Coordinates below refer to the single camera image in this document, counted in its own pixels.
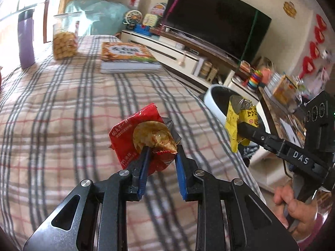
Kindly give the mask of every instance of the purple bottle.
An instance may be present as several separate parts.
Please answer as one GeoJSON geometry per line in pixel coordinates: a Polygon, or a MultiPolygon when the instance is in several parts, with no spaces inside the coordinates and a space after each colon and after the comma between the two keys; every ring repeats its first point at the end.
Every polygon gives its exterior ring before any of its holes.
{"type": "Polygon", "coordinates": [[[32,45],[34,10],[29,9],[20,13],[17,24],[17,38],[19,41],[19,56],[21,68],[26,69],[35,63],[34,47],[32,45]]]}

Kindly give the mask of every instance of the white paper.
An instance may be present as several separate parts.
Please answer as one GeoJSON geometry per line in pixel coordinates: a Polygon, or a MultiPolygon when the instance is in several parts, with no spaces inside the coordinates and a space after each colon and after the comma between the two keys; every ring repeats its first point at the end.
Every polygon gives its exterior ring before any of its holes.
{"type": "Polygon", "coordinates": [[[299,140],[298,138],[296,137],[292,127],[287,123],[285,122],[284,120],[280,119],[280,122],[281,122],[281,125],[284,127],[289,139],[290,139],[290,142],[292,142],[293,144],[301,147],[300,143],[299,143],[299,140]]]}

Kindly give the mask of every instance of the blue gripper pad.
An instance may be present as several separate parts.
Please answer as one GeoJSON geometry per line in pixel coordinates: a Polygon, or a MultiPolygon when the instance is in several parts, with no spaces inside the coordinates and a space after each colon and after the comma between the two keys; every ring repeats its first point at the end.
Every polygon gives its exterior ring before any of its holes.
{"type": "Polygon", "coordinates": [[[183,200],[186,200],[188,197],[187,189],[186,189],[186,175],[183,168],[183,163],[180,159],[180,155],[177,154],[175,158],[175,168],[177,170],[178,184],[180,189],[180,194],[183,197],[183,200]]]}
{"type": "Polygon", "coordinates": [[[143,194],[145,193],[145,187],[148,180],[148,170],[151,161],[151,148],[148,147],[146,148],[146,150],[142,150],[140,157],[144,158],[140,177],[138,179],[138,190],[137,190],[137,196],[141,200],[143,194]]]}

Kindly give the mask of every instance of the television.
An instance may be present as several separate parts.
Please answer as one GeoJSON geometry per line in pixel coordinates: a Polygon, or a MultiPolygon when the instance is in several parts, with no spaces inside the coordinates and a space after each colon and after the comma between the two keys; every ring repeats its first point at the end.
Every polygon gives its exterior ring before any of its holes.
{"type": "Polygon", "coordinates": [[[169,0],[163,20],[165,26],[202,39],[236,60],[249,63],[271,23],[271,18],[241,0],[169,0]]]}

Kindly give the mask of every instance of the jar of cookies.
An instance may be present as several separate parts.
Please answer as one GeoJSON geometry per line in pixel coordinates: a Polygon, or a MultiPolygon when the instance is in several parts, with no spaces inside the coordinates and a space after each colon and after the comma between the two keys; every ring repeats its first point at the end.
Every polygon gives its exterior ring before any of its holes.
{"type": "Polygon", "coordinates": [[[53,54],[60,60],[75,56],[78,51],[78,28],[81,12],[64,13],[54,16],[53,54]]]}

